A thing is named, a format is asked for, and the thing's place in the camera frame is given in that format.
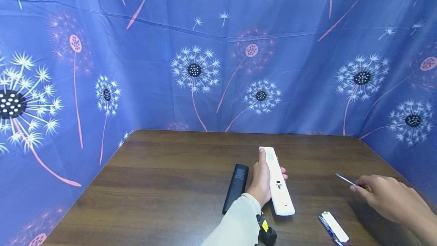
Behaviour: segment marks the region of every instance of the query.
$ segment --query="blue backdrop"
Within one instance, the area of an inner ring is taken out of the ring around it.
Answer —
[[[0,0],[0,245],[142,128],[354,136],[437,201],[436,1]]]

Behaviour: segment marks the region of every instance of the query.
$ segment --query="sleeve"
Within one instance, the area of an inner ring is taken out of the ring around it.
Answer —
[[[232,203],[218,227],[207,237],[202,246],[254,246],[258,244],[257,214],[261,214],[259,202],[249,194],[242,194]]]

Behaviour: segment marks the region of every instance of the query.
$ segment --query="white remote control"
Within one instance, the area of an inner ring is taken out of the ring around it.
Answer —
[[[288,193],[282,171],[278,163],[278,158],[273,147],[260,146],[266,151],[267,165],[270,169],[270,194],[274,211],[278,216],[290,216],[295,214],[293,203],[291,202],[290,193]]]

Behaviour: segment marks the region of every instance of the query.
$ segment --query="wooden table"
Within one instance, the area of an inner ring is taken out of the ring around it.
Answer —
[[[278,246],[333,242],[317,216],[330,211],[352,245],[421,245],[356,198],[347,183],[362,174],[405,180],[352,137],[136,131],[71,208],[45,246],[200,245],[222,219],[234,166],[252,166],[272,146],[287,168],[296,214],[272,216]]]

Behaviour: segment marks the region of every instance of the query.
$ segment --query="black remote control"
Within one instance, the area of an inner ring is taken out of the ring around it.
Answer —
[[[243,194],[245,183],[247,182],[247,175],[248,167],[237,163],[235,165],[234,173],[232,174],[225,205],[223,206],[223,214],[226,214],[234,200],[238,199],[241,194]]]

